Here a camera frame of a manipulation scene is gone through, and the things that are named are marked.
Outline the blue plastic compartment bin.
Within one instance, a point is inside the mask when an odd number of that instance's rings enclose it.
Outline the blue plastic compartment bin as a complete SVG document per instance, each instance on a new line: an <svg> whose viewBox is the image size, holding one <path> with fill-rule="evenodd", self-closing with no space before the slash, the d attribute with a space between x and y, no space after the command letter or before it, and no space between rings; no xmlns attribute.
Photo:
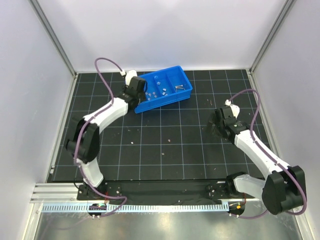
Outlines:
<svg viewBox="0 0 320 240"><path fill-rule="evenodd" d="M139 74L147 82L146 100L135 109L136 114L190 98L193 87L181 68L173 66L158 71Z"/></svg>

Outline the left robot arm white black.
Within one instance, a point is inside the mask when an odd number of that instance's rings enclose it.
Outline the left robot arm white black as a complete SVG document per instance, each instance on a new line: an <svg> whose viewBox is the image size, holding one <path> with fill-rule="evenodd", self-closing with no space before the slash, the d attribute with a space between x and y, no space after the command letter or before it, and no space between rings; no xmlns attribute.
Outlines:
<svg viewBox="0 0 320 240"><path fill-rule="evenodd" d="M105 193L105 178L98 164L100 135L115 120L134 110L146 100L148 83L133 76L122 87L121 92L98 110L83 117L74 117L68 128L65 149L72 155L78 166L84 184L98 194Z"/></svg>

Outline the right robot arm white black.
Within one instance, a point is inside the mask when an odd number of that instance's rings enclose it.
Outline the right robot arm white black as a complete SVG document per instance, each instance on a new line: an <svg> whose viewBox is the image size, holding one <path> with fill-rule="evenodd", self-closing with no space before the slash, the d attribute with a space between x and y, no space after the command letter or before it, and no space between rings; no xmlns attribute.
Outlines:
<svg viewBox="0 0 320 240"><path fill-rule="evenodd" d="M246 194L260 199L273 215L301 207L307 208L305 173L301 167L290 166L275 155L256 135L253 127L238 120L240 108L225 105L210 115L207 130L240 149L263 175L259 179L244 172L226 177L227 189L232 195Z"/></svg>

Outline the black grid cutting mat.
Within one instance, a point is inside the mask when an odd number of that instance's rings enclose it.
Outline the black grid cutting mat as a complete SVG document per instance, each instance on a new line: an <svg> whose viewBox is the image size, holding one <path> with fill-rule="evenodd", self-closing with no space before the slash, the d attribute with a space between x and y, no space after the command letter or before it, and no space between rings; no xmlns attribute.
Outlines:
<svg viewBox="0 0 320 240"><path fill-rule="evenodd" d="M189 70L190 98L142 113L129 112L100 135L99 168L107 180L223 179L263 175L236 146L207 132L210 114L234 96L250 123L257 102L245 69Z"/></svg>

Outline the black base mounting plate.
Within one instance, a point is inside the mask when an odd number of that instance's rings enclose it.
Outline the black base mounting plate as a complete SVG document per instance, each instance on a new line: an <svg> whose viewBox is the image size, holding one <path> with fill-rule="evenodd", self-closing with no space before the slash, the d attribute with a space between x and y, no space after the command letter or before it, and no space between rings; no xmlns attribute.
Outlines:
<svg viewBox="0 0 320 240"><path fill-rule="evenodd" d="M102 192L127 197L128 205L199 205L252 196L232 192L225 179L108 180Z"/></svg>

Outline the left aluminium frame post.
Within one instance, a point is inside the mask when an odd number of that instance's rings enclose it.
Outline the left aluminium frame post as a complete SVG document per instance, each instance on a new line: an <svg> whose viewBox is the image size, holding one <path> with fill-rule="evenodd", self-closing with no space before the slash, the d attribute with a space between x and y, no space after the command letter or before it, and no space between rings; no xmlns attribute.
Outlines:
<svg viewBox="0 0 320 240"><path fill-rule="evenodd" d="M58 54L60 55L62 61L64 62L65 66L67 67L68 71L71 73L73 77L76 76L77 72L75 71L70 59L68 58L61 42L59 41L52 25L50 24L44 10L42 9L41 5L39 4L38 0L28 0L31 7L33 8L36 16L40 20L44 30L46 31L47 35L49 36L50 40L52 41L55 49L57 50Z"/></svg>

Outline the aluminium frame post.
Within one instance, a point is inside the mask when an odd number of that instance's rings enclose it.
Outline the aluminium frame post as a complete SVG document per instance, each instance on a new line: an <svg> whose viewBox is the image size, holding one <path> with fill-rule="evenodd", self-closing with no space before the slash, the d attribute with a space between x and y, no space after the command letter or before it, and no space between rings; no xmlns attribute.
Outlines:
<svg viewBox="0 0 320 240"><path fill-rule="evenodd" d="M263 59L265 53L267 52L268 48L270 47L272 41L276 37L277 33L279 32L283 22L285 21L287 15L291 11L292 7L296 3L296 0L286 0L284 5L282 6L279 14L277 15L274 23L271 26L265 40L263 41L251 67L249 68L249 72L253 74L255 70L258 68L261 60Z"/></svg>
<svg viewBox="0 0 320 240"><path fill-rule="evenodd" d="M61 42L59 41L52 25L50 24L44 10L42 9L41 5L39 4L38 0L28 0L31 7L33 8L36 16L40 20L44 30L46 31L47 35L49 36L50 40L52 41L55 49L57 50L58 54L60 55L62 61L64 62L65 66L67 67L68 71L71 73L73 77L76 76L77 72L75 71L70 59L68 58Z"/></svg>

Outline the right aluminium frame post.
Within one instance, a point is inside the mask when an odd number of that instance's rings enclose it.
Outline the right aluminium frame post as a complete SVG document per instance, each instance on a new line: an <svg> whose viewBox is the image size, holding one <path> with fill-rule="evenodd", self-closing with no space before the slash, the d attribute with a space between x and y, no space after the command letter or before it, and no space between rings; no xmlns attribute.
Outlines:
<svg viewBox="0 0 320 240"><path fill-rule="evenodd" d="M277 15L274 23L271 26L265 40L263 41L251 67L249 68L249 72L253 74L255 70L258 68L261 60L263 59L265 53L267 52L268 48L270 47L272 41L276 37L277 33L279 32L283 22L285 21L287 15L291 11L292 7L296 3L296 0L286 0L284 5L282 6L279 14Z"/></svg>

